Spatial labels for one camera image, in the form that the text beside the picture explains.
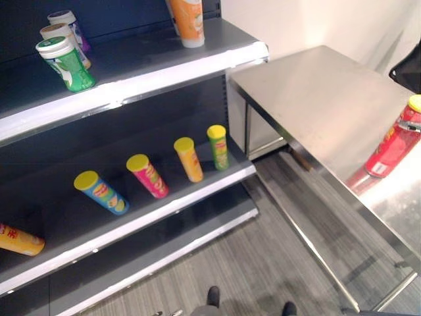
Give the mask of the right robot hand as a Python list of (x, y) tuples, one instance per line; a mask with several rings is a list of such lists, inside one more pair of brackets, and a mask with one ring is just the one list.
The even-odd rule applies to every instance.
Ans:
[(408, 120), (400, 120), (398, 126), (403, 130), (408, 130), (411, 132), (421, 133), (421, 124), (417, 122), (412, 122)]

